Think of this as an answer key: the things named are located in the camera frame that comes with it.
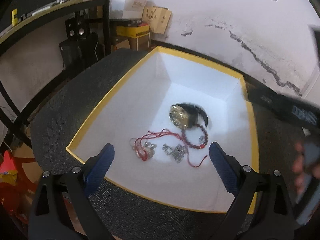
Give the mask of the right hand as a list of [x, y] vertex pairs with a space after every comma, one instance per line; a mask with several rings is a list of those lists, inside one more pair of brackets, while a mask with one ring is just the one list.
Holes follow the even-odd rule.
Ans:
[[293, 163], [292, 171], [296, 175], [295, 187], [298, 195], [304, 191], [304, 148], [301, 142], [295, 144], [295, 150], [297, 151], [297, 158]]

